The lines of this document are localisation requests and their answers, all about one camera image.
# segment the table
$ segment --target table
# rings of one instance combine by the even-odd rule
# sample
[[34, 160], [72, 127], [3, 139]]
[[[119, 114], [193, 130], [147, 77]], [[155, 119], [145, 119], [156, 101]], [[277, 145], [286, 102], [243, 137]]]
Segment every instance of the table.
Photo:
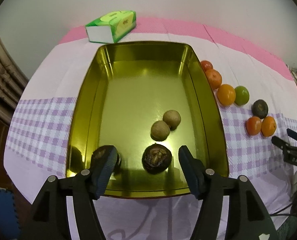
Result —
[[[125, 41], [174, 41], [191, 45], [200, 60], [211, 61], [223, 83], [244, 85], [250, 101], [243, 107], [220, 107], [230, 177], [249, 177], [268, 211], [289, 204], [293, 166], [270, 138], [249, 138], [244, 129], [251, 104], [261, 98], [277, 123], [275, 135], [288, 141], [297, 131], [297, 87], [282, 60], [249, 41], [191, 22], [139, 18]], [[72, 29], [54, 47], [27, 85], [10, 126], [4, 166], [20, 192], [33, 202], [50, 175], [63, 178], [74, 106], [86, 71], [101, 44], [88, 42], [84, 27]], [[72, 239], [78, 239], [72, 199], [68, 212]], [[192, 195], [127, 200], [101, 197], [95, 203], [107, 239], [189, 239], [201, 201]], [[224, 237], [228, 198], [224, 198], [219, 239]], [[274, 217], [278, 228], [285, 217]]]

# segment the tissue box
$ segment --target tissue box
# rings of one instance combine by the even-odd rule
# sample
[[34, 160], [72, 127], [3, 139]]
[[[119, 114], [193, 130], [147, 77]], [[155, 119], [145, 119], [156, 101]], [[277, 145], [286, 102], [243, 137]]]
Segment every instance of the tissue box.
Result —
[[135, 26], [135, 11], [116, 11], [90, 22], [85, 29], [90, 42], [116, 43]]

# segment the orange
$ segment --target orange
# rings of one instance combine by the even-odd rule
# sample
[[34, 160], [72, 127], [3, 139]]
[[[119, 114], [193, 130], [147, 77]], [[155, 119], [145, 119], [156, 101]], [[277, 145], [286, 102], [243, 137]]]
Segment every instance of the orange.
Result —
[[249, 135], [257, 135], [261, 131], [262, 121], [257, 116], [249, 118], [245, 122], [246, 131]]
[[205, 72], [208, 82], [210, 83], [210, 87], [215, 90], [219, 88], [222, 84], [222, 76], [215, 69], [209, 69]]
[[221, 85], [217, 90], [217, 98], [223, 106], [230, 106], [236, 98], [235, 90], [228, 84]]
[[202, 60], [200, 63], [204, 72], [208, 71], [209, 69], [213, 69], [212, 63], [207, 60]]
[[275, 119], [271, 116], [267, 116], [264, 118], [262, 122], [262, 134], [265, 137], [272, 136], [276, 131], [276, 122]]

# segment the gingham pattern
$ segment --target gingham pattern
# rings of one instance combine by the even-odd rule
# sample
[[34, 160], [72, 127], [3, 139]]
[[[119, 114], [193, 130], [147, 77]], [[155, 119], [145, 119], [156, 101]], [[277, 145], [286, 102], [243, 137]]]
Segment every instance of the gingham pattern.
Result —
[[[243, 174], [249, 177], [259, 177], [261, 174], [272, 172], [283, 165], [282, 151], [272, 145], [271, 137], [262, 134], [249, 137], [245, 130], [245, 121], [252, 116], [249, 109], [230, 106], [220, 108], [223, 121], [227, 155], [230, 165], [230, 177], [236, 178]], [[269, 114], [276, 121], [274, 135], [289, 141], [286, 128], [297, 131], [297, 121], [284, 118], [283, 114]]]
[[[6, 147], [38, 167], [64, 177], [66, 151], [76, 98], [20, 100], [9, 129]], [[220, 108], [223, 121], [230, 177], [243, 174], [259, 177], [283, 165], [282, 151], [261, 134], [251, 138], [245, 121], [251, 110], [230, 106]], [[283, 114], [270, 114], [276, 120], [274, 135], [289, 141], [286, 128], [297, 131], [297, 121]]]
[[20, 100], [6, 147], [38, 167], [64, 177], [76, 98]]
[[[286, 128], [290, 128], [293, 131], [297, 132], [297, 120], [285, 118], [285, 124]], [[293, 146], [297, 146], [297, 141], [295, 141], [293, 138], [289, 137], [290, 144]]]

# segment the metal tray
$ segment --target metal tray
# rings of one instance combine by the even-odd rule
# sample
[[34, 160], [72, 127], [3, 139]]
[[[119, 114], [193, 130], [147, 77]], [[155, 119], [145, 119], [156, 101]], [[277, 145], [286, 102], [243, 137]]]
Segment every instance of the metal tray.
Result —
[[[163, 142], [171, 165], [152, 175], [142, 154], [155, 143], [152, 124], [165, 111], [177, 110], [182, 121]], [[151, 198], [188, 194], [178, 162], [187, 145], [207, 168], [228, 175], [223, 125], [214, 94], [193, 49], [187, 44], [137, 41], [98, 49], [79, 92], [69, 137], [66, 176], [89, 168], [102, 145], [114, 145], [122, 158], [105, 195]]]

